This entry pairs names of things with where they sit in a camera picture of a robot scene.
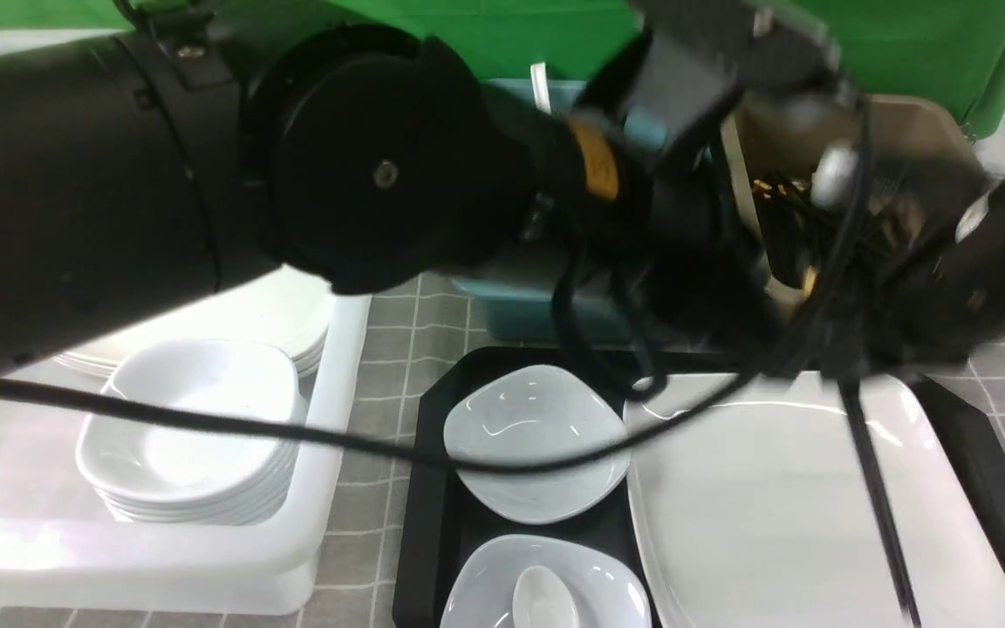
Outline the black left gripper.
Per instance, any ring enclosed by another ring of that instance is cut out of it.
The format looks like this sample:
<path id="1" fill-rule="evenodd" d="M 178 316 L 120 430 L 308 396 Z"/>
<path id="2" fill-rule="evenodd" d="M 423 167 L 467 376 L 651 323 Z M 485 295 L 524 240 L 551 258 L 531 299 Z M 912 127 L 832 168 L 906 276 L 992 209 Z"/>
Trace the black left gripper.
<path id="1" fill-rule="evenodd" d="M 668 159 L 591 114 L 546 133 L 546 289 L 559 337 L 589 330 L 590 309 L 623 338 L 761 350 L 774 307 L 738 218 L 725 155 Z"/>

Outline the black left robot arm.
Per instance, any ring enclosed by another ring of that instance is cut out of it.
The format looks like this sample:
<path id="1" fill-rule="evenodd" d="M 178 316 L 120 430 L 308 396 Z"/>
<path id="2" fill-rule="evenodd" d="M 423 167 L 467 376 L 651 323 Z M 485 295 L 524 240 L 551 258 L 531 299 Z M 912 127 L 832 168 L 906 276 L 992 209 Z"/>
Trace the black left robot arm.
<path id="1" fill-rule="evenodd" d="M 475 78 L 454 49 L 335 24 L 267 60 L 143 32 L 0 57 L 0 378 L 290 266 L 340 297 L 565 256 L 625 274 L 646 339 L 765 350 L 781 322 L 708 175 Z"/>

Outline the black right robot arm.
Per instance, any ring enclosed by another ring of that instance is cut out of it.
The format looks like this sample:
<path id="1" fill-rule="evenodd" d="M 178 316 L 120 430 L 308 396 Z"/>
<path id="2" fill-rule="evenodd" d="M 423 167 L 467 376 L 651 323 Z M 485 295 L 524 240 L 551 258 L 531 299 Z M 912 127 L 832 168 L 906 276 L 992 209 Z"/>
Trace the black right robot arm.
<path id="1" fill-rule="evenodd" d="M 920 227 L 874 284 L 865 347 L 885 365 L 966 360 L 1005 335 L 1005 179 L 961 160 L 897 159 Z"/>

